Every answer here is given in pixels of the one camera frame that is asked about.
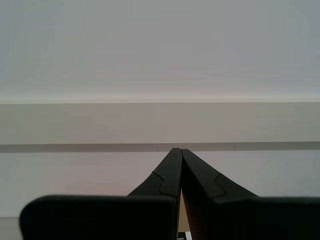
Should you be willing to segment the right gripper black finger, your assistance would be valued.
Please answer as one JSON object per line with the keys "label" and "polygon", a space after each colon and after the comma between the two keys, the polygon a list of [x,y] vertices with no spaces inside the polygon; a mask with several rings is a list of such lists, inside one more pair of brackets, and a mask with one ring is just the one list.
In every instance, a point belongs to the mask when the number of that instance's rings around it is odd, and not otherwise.
{"label": "right gripper black finger", "polygon": [[182,149],[181,188],[194,240],[318,240],[318,197],[261,197]]}
{"label": "right gripper black finger", "polygon": [[182,151],[173,148],[126,196],[47,195],[20,213],[25,240],[175,240]]}

